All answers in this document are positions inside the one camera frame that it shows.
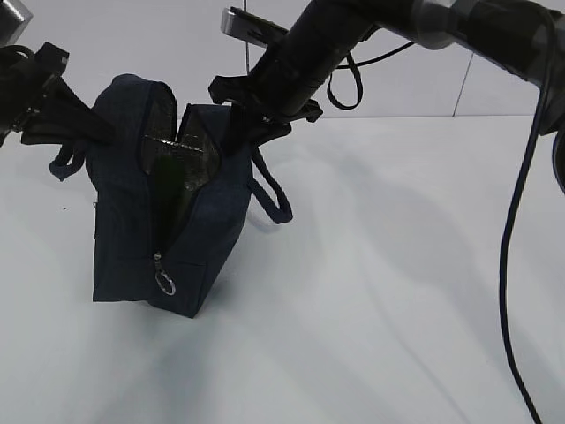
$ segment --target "bag strap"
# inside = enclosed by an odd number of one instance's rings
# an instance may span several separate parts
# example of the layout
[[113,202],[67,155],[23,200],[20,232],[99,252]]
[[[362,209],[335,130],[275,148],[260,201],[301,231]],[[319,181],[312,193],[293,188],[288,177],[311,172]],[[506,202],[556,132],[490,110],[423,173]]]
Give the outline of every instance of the bag strap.
[[255,166],[268,182],[271,188],[275,191],[278,205],[271,199],[267,191],[261,186],[257,179],[252,178],[249,182],[249,188],[259,204],[265,209],[267,215],[273,220],[274,223],[289,223],[292,221],[292,208],[290,207],[289,199],[286,197],[283,188],[279,185],[276,179],[271,175],[268,170],[265,159],[261,154],[259,148],[252,151],[252,160]]

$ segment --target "black cable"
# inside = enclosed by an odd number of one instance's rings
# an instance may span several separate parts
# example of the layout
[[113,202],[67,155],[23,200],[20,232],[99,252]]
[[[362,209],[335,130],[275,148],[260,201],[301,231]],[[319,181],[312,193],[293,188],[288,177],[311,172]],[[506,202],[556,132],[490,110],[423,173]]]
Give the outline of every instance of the black cable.
[[414,44],[415,44],[414,42],[407,42],[406,44],[399,47],[398,49],[394,49],[392,51],[389,51],[389,53],[386,53],[382,56],[376,57],[375,59],[365,60],[365,62],[359,62],[358,64],[342,64],[342,65],[338,66],[336,69],[339,69],[339,70],[352,69],[353,65],[355,65],[357,68],[362,68],[363,66],[368,66],[369,64],[377,64],[379,62],[382,62],[385,59],[388,59],[389,57],[392,57],[392,56],[397,55],[398,53],[400,53],[402,51],[405,51],[409,47],[412,47]]
[[414,42],[408,42],[408,43],[404,44],[403,46],[399,47],[398,49],[394,49],[392,51],[389,51],[389,53],[386,53],[382,56],[376,57],[375,59],[366,60],[365,62],[359,62],[359,63],[356,63],[355,60],[353,60],[353,56],[350,53],[349,55],[347,55],[347,64],[343,64],[341,66],[338,66],[336,69],[338,69],[338,70],[350,69],[351,72],[353,73],[353,79],[355,80],[355,85],[357,87],[357,93],[358,93],[357,102],[352,106],[346,106],[346,105],[344,105],[343,103],[341,103],[337,100],[337,98],[335,97],[334,92],[332,90],[332,82],[334,80],[334,74],[333,73],[329,76],[328,99],[338,109],[341,109],[341,110],[354,110],[354,109],[356,109],[357,106],[359,104],[361,104],[361,102],[363,101],[363,93],[364,93],[363,79],[361,78],[361,71],[359,70],[359,68],[362,67],[362,66],[368,66],[369,64],[377,64],[377,63],[379,63],[379,62],[381,62],[385,59],[388,59],[389,57],[392,57],[392,56],[400,53],[401,51],[408,49],[409,47],[411,47],[413,45],[414,45]]
[[355,85],[357,87],[357,102],[352,106],[346,106],[343,103],[341,103],[339,100],[337,100],[337,98],[334,95],[334,92],[332,91],[332,82],[334,80],[334,74],[333,73],[329,76],[328,99],[338,109],[354,110],[363,101],[363,93],[365,92],[365,89],[363,88],[363,79],[361,78],[361,71],[359,70],[358,66],[356,66],[355,61],[353,60],[353,56],[351,55],[351,53],[349,55],[347,55],[347,63],[350,66],[350,68],[348,68],[348,69],[351,69],[351,72],[353,73],[353,79],[355,80]]
[[[516,6],[522,6],[527,3],[516,2]],[[520,372],[518,370],[516,359],[514,357],[514,352],[512,349],[512,343],[510,340],[510,330],[509,330],[509,317],[508,317],[508,301],[507,301],[507,288],[508,288],[508,261],[509,261],[509,248],[510,240],[512,239],[512,232],[514,230],[514,225],[516,223],[516,216],[518,209],[520,207],[520,200],[522,199],[522,194],[524,193],[524,188],[526,180],[528,178],[528,173],[530,171],[531,162],[536,150],[539,128],[541,126],[541,121],[543,119],[544,111],[546,110],[547,100],[549,98],[549,92],[552,85],[552,77],[554,72],[554,61],[555,61],[555,48],[556,48],[556,32],[555,24],[549,11],[538,6],[537,4],[527,4],[531,7],[542,19],[543,25],[547,30],[547,50],[546,50],[546,69],[545,77],[543,81],[542,88],[539,93],[538,107],[536,108],[536,114],[533,119],[533,124],[531,126],[530,138],[528,139],[528,145],[524,154],[524,161],[522,162],[522,167],[520,168],[520,173],[518,180],[516,181],[516,188],[512,196],[512,202],[510,204],[510,209],[508,211],[508,218],[506,226],[504,228],[504,236],[502,238],[501,245],[501,267],[500,267],[500,286],[499,286],[499,307],[501,315],[501,328],[502,328],[502,338],[504,341],[504,350],[506,352],[508,364],[510,366],[510,371],[514,376],[514,380],[524,398],[528,411],[530,412],[533,421],[536,424],[543,424],[536,407],[531,400],[530,393],[525,387],[524,381]]]

